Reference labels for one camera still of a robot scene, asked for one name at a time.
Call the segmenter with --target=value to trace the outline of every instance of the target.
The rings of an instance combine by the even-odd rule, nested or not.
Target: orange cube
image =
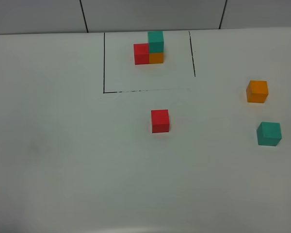
[[[150,64],[164,63],[164,53],[163,52],[150,53],[149,61]]]
[[[266,81],[250,81],[247,87],[247,102],[264,103],[268,96]]]

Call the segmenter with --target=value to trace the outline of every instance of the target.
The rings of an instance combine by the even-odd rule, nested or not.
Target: teal cube
[[[147,39],[150,53],[164,52],[164,37],[162,31],[147,32]]]
[[[257,129],[258,144],[263,146],[277,146],[282,139],[279,123],[261,122]]]

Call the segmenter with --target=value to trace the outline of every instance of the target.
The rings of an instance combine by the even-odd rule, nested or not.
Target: gray wall
[[[227,0],[221,28],[291,27],[291,0]]]
[[[0,34],[84,32],[79,0],[0,0]]]
[[[82,0],[89,32],[218,29],[225,0]]]

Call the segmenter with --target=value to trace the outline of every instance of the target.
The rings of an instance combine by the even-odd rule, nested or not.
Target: cube
[[[164,63],[164,53],[163,52],[150,53],[149,61],[150,64]]]
[[[168,110],[152,110],[152,133],[169,132],[169,114]]]
[[[149,64],[149,44],[134,44],[135,65]]]
[[[282,139],[279,123],[261,122],[257,129],[258,144],[263,146],[277,146]]]
[[[149,52],[159,53],[164,52],[164,37],[163,32],[148,32],[147,33]]]
[[[268,96],[266,81],[250,81],[247,87],[247,102],[264,103]]]

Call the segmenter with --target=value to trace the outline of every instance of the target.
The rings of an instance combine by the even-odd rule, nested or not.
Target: red cube
[[[134,44],[135,65],[150,64],[149,44]]]
[[[168,110],[152,110],[152,133],[169,132],[169,114]]]

